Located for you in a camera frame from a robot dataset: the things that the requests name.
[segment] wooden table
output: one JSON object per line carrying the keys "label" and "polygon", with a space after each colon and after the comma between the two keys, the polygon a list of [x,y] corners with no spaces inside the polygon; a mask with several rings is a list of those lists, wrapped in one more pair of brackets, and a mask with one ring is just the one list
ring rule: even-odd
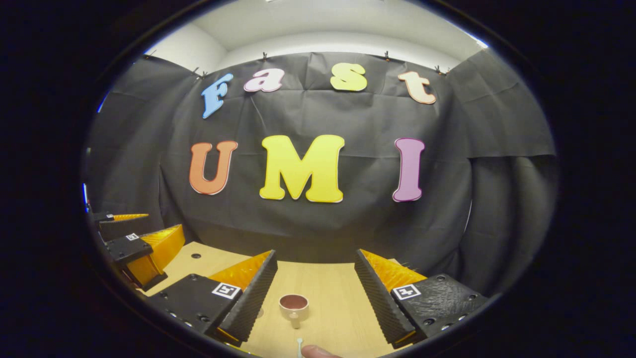
{"label": "wooden table", "polygon": [[[192,254],[200,254],[194,259]],[[190,273],[210,276],[249,258],[200,243],[185,245],[165,268],[168,278],[145,292],[151,296]],[[278,272],[263,302],[249,340],[241,349],[264,358],[296,358],[297,338],[344,358],[372,358],[395,350],[386,343],[371,303],[354,271],[354,264],[278,262]],[[293,329],[278,306],[284,294],[309,300],[309,318]]]}

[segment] peach letter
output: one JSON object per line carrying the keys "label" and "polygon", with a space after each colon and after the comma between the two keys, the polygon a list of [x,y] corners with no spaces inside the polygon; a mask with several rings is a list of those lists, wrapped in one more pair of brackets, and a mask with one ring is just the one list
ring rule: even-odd
{"label": "peach letter", "polygon": [[285,71],[278,68],[263,69],[255,73],[255,78],[247,81],[243,89],[247,92],[273,92],[282,87],[280,81],[284,75]]}
{"label": "peach letter", "polygon": [[219,164],[214,180],[206,180],[204,176],[205,158],[212,150],[210,143],[197,143],[192,146],[192,161],[190,162],[190,185],[195,192],[200,194],[214,195],[225,188],[228,182],[228,172],[230,171],[230,160],[232,152],[239,146],[235,141],[222,141],[216,145],[219,151]]}
{"label": "peach letter", "polygon": [[400,80],[406,82],[406,89],[408,94],[414,100],[419,103],[433,104],[435,103],[435,96],[426,93],[424,85],[430,85],[428,79],[420,77],[417,72],[406,72],[397,76]]}

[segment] yellow letter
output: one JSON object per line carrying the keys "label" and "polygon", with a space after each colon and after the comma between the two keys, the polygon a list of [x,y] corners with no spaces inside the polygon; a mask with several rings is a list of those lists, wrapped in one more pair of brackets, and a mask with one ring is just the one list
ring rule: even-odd
{"label": "yellow letter", "polygon": [[331,68],[334,76],[331,77],[331,85],[339,90],[363,90],[366,87],[364,72],[364,67],[358,64],[335,64]]}
{"label": "yellow letter", "polygon": [[300,160],[288,136],[266,137],[263,147],[267,149],[267,168],[265,186],[259,192],[261,197],[274,200],[285,197],[285,191],[280,187],[282,175],[289,195],[296,200],[311,176],[312,186],[307,191],[307,200],[339,203],[343,194],[338,190],[338,154],[344,146],[342,137],[318,136]]}

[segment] purple letter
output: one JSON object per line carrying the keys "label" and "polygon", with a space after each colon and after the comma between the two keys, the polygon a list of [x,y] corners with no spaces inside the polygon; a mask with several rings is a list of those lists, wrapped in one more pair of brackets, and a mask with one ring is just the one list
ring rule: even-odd
{"label": "purple letter", "polygon": [[393,192],[393,200],[415,201],[422,197],[420,181],[420,153],[424,143],[413,138],[396,139],[396,147],[400,154],[399,185]]}
{"label": "purple letter", "polygon": [[262,69],[254,74],[255,78],[245,83],[243,89],[246,92],[256,92],[258,90],[273,92],[282,86],[280,81],[282,81],[284,75],[285,71],[278,68]]}

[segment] cup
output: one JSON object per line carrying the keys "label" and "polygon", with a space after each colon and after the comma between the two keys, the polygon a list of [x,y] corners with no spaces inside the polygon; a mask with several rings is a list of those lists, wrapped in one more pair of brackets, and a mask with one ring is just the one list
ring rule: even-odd
{"label": "cup", "polygon": [[279,306],[282,316],[296,329],[309,317],[309,300],[305,296],[286,294],[279,299]]}

